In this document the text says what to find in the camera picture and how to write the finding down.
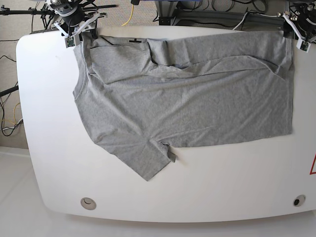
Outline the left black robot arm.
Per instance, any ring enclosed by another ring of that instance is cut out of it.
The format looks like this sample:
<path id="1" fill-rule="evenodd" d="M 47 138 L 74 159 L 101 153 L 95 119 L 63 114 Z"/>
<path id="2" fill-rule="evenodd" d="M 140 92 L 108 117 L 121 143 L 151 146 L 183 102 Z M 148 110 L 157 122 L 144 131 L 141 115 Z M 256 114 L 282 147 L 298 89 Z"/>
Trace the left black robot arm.
<path id="1" fill-rule="evenodd" d="M 284 19 L 283 36 L 296 39 L 296 47 L 308 53 L 316 42 L 316 2 L 288 0 L 286 10 L 277 16 Z"/>

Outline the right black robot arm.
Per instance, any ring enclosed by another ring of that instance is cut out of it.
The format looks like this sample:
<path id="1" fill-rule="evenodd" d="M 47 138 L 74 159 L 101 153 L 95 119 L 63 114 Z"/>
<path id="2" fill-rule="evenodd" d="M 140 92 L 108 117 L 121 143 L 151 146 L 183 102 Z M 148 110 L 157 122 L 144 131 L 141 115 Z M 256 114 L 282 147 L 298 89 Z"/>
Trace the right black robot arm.
<path id="1" fill-rule="evenodd" d="M 84 32 L 90 33 L 93 39 L 98 38 L 98 19 L 106 16 L 99 10 L 106 8 L 105 5 L 96 5 L 93 0 L 46 0 L 45 4 L 63 20 L 53 25 L 64 37 L 66 47 L 81 44 Z"/>

